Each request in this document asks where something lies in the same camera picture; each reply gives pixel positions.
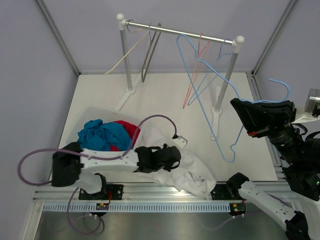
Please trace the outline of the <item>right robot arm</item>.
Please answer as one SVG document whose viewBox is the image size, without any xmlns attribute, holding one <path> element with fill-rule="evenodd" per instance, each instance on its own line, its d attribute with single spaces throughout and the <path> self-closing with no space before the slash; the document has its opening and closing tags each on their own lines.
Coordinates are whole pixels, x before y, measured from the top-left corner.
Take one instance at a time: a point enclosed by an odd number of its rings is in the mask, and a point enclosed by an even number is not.
<svg viewBox="0 0 320 240">
<path fill-rule="evenodd" d="M 305 123 L 320 119 L 320 99 L 310 97 L 298 111 L 292 101 L 249 102 L 234 98 L 231 105 L 247 134 L 268 138 L 287 165 L 284 181 L 254 182 L 238 172 L 211 191 L 214 201 L 251 202 L 272 218 L 289 240 L 320 237 L 320 140 Z"/>
</svg>

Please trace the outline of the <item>white plastic laundry basket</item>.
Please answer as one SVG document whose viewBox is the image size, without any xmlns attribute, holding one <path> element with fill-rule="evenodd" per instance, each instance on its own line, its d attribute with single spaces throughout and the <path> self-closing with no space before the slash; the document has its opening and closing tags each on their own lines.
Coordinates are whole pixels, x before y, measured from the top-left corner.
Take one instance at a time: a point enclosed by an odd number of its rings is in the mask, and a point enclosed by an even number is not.
<svg viewBox="0 0 320 240">
<path fill-rule="evenodd" d="M 68 114 L 59 146 L 64 147 L 69 143 L 76 142 L 79 139 L 78 132 L 84 128 L 84 125 L 91 120 L 97 119 L 101 119 L 103 123 L 125 121 L 135 126 L 138 126 L 142 121 L 141 118 L 132 114 L 90 105 L 79 113 L 73 111 Z"/>
</svg>

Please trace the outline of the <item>pink hanger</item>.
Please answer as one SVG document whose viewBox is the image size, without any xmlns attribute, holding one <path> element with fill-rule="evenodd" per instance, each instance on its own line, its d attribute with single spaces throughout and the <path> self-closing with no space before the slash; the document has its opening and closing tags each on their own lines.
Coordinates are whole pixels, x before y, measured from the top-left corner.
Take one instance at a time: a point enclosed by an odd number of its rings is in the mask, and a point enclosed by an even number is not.
<svg viewBox="0 0 320 240">
<path fill-rule="evenodd" d="M 202 44 L 202 34 L 200 34 L 200 38 L 198 40 L 198 43 L 197 43 L 197 57 L 201 60 L 204 60 L 207 56 L 207 52 L 208 52 L 208 49 L 210 47 L 210 42 L 207 41 L 204 45 Z M 199 62 L 196 61 L 195 65 L 194 65 L 194 68 L 193 68 L 193 72 L 191 74 L 191 82 L 194 84 L 197 77 L 198 77 L 198 74 L 199 74 L 199 71 L 198 71 L 198 65 L 199 65 Z M 188 100 L 189 100 L 189 97 L 190 97 L 190 94 L 191 94 L 191 90 L 192 90 L 192 84 L 190 83 L 188 85 L 188 89 L 187 89 L 187 92 L 186 92 L 186 95 L 185 95 L 185 98 L 184 98 L 184 101 L 183 101 L 183 105 L 182 105 L 182 108 L 184 109 L 188 103 Z"/>
</svg>

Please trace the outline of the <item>aluminium rail frame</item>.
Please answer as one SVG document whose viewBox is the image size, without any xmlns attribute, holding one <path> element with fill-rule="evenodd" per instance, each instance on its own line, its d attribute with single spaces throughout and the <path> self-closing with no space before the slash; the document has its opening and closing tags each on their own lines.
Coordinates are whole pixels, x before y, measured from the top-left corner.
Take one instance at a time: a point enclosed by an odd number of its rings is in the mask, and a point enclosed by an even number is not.
<svg viewBox="0 0 320 240">
<path fill-rule="evenodd" d="M 186 190 L 177 190 L 172 186 L 151 182 L 122 182 L 122 202 L 124 203 L 202 203 L 211 202 L 211 195 L 196 196 Z M 297 199 L 289 185 L 284 181 L 263 181 L 255 185 L 267 194 L 275 196 L 284 202 L 293 202 Z M 40 186 L 35 189 L 33 202 L 67 202 L 74 187 Z"/>
</svg>

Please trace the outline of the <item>white t shirt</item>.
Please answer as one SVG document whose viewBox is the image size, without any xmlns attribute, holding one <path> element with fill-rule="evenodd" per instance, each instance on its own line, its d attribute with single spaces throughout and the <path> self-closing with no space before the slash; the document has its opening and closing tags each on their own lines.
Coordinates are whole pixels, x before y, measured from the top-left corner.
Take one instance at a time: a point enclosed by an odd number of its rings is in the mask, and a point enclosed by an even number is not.
<svg viewBox="0 0 320 240">
<path fill-rule="evenodd" d="M 146 147 L 176 146 L 172 139 L 151 124 L 143 127 L 142 143 Z M 209 168 L 195 155 L 183 148 L 178 148 L 181 154 L 179 167 L 166 171 L 160 169 L 151 173 L 138 173 L 143 182 L 153 182 L 175 187 L 178 191 L 185 190 L 197 197 L 207 197 L 215 188 L 217 180 Z"/>
</svg>

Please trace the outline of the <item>cream empty hanger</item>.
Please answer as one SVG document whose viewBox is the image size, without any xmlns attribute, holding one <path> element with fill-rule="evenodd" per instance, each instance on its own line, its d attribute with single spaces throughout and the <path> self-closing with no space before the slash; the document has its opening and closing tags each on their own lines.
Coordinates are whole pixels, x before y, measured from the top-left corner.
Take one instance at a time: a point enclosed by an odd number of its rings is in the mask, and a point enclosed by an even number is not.
<svg viewBox="0 0 320 240">
<path fill-rule="evenodd" d="M 140 44 L 142 40 L 148 35 L 148 32 L 146 31 L 144 35 L 131 47 L 128 49 L 128 44 L 127 44 L 127 37 L 126 37 L 126 30 L 125 28 L 128 29 L 129 23 L 134 23 L 136 20 L 133 19 L 122 19 L 118 20 L 118 26 L 119 26 L 119 32 L 120 32 L 120 41 L 121 41 L 121 47 L 122 47 L 122 53 L 123 56 L 119 59 L 118 62 L 115 63 L 115 65 L 105 72 L 105 75 L 108 75 L 112 73 L 122 62 L 124 62 L 124 67 L 125 67 L 125 72 L 131 74 L 131 69 L 130 69 L 130 61 L 129 61 L 129 54 Z"/>
</svg>

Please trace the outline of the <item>grey empty hanger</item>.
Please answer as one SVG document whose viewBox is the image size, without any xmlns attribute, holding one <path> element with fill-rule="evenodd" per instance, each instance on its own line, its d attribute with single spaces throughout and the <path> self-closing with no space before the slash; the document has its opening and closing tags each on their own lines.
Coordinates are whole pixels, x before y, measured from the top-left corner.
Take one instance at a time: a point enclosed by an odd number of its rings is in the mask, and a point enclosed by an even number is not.
<svg viewBox="0 0 320 240">
<path fill-rule="evenodd" d="M 143 64 L 142 64 L 142 68 L 141 68 L 141 82 L 144 83 L 147 77 L 147 73 L 151 64 L 151 60 L 153 58 L 153 55 L 155 53 L 157 44 L 159 42 L 161 36 L 161 32 L 160 31 L 155 31 L 153 33 L 153 36 L 150 39 L 150 43 L 149 43 L 149 47 L 147 49 Z"/>
</svg>

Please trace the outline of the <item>red t shirt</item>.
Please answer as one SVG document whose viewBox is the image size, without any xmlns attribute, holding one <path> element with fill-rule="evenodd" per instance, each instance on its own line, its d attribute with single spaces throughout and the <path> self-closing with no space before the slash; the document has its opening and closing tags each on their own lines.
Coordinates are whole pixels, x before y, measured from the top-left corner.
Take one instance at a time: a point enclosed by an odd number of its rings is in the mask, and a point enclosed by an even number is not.
<svg viewBox="0 0 320 240">
<path fill-rule="evenodd" d="M 116 137 L 116 141 L 110 144 L 110 151 L 125 151 L 129 148 L 130 143 L 132 143 L 132 149 L 137 141 L 141 129 L 136 125 L 123 120 L 117 120 L 112 123 L 112 130 Z"/>
</svg>

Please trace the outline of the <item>blue t shirt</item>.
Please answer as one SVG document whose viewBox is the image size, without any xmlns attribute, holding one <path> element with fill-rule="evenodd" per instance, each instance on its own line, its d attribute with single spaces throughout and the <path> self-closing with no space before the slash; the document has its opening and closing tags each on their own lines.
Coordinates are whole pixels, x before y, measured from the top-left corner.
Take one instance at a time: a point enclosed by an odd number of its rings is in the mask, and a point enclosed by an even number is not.
<svg viewBox="0 0 320 240">
<path fill-rule="evenodd" d="M 113 122 L 103 123 L 101 119 L 90 120 L 77 133 L 77 142 L 81 148 L 111 152 L 110 144 L 117 140 L 113 134 L 113 126 Z"/>
</svg>

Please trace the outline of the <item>light blue white-shirt hanger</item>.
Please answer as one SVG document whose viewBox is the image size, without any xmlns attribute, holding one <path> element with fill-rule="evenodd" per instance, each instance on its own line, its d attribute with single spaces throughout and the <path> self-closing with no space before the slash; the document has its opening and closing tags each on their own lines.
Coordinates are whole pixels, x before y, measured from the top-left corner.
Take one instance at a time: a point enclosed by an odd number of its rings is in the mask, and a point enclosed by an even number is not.
<svg viewBox="0 0 320 240">
<path fill-rule="evenodd" d="M 212 114 L 212 121 L 209 121 L 209 118 L 206 114 L 205 108 L 201 102 L 200 96 L 201 94 L 210 87 L 211 83 L 213 82 L 212 80 L 209 81 L 207 83 L 207 85 L 204 88 L 201 88 L 202 84 L 204 83 L 204 81 L 206 80 L 207 75 L 204 75 L 203 79 L 201 80 L 201 82 L 199 83 L 198 86 L 195 86 L 195 83 L 192 83 L 192 73 L 190 73 L 190 71 L 186 68 L 186 73 L 188 75 L 189 81 L 192 84 L 192 89 L 191 89 L 191 93 L 189 96 L 189 100 L 187 102 L 186 106 L 190 106 L 194 101 L 198 101 L 203 115 L 208 123 L 209 129 L 211 131 L 211 139 L 214 140 L 216 142 L 216 145 L 218 147 L 218 150 L 220 152 L 220 155 L 222 157 L 222 159 L 227 162 L 227 163 L 233 163 L 236 159 L 236 152 L 234 151 L 234 146 L 237 145 L 239 138 L 241 136 L 242 130 L 244 129 L 244 127 L 242 126 L 238 132 L 237 138 L 235 140 L 235 142 L 233 144 L 231 144 L 229 146 L 230 150 L 233 153 L 233 157 L 231 160 L 228 160 L 224 153 L 223 150 L 220 146 L 219 140 L 218 140 L 218 130 L 219 130 L 219 118 L 220 115 L 222 113 L 222 109 L 221 109 L 221 105 L 222 105 L 222 101 L 224 99 L 225 93 L 227 91 L 228 86 L 231 86 L 231 88 L 234 90 L 235 94 L 237 97 L 239 97 L 239 92 L 237 90 L 237 88 L 230 82 L 230 77 L 233 73 L 233 69 L 235 66 L 235 63 L 237 61 L 238 58 L 238 54 L 240 52 L 241 46 L 244 43 L 244 37 L 239 35 L 236 37 L 236 39 L 230 41 L 228 38 L 226 38 L 225 40 L 223 40 L 221 42 L 221 47 L 223 47 L 226 44 L 231 44 L 232 45 L 232 52 L 231 53 L 222 53 L 222 50 L 219 50 L 219 54 L 217 57 L 217 61 L 219 61 L 223 56 L 229 56 L 229 60 L 224 64 L 227 69 L 225 72 L 225 76 L 222 76 L 217 70 L 215 70 L 211 65 L 209 65 L 205 60 L 201 60 L 197 57 L 197 46 L 195 46 L 193 44 L 193 42 L 190 40 L 190 38 L 186 35 L 186 34 L 180 34 L 178 35 L 178 37 L 176 38 L 176 44 L 183 62 L 183 65 L 186 66 L 186 61 L 184 58 L 184 54 L 183 51 L 181 49 L 180 43 L 179 43 L 179 39 L 181 37 L 186 38 L 186 40 L 190 43 L 190 45 L 192 46 L 192 49 L 194 50 L 194 56 L 195 56 L 195 60 L 196 62 L 198 62 L 199 64 L 204 64 L 205 66 L 208 67 L 208 73 L 209 72 L 213 72 L 215 73 L 215 77 L 219 77 L 223 80 L 223 83 L 221 86 L 217 86 L 214 89 L 214 95 L 213 95 L 213 99 L 212 99 L 212 109 L 211 109 L 211 114 Z"/>
</svg>

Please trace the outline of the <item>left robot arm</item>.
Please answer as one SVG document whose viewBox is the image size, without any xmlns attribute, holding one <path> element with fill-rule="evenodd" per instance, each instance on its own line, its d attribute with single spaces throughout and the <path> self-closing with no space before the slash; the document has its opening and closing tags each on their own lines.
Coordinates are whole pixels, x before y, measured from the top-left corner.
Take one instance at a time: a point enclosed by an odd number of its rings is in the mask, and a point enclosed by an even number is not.
<svg viewBox="0 0 320 240">
<path fill-rule="evenodd" d="M 74 186 L 101 200 L 107 195 L 106 177 L 101 172 L 170 172 L 178 168 L 181 159 L 179 149 L 166 144 L 127 151 L 97 151 L 72 142 L 52 155 L 51 185 L 56 188 Z"/>
</svg>

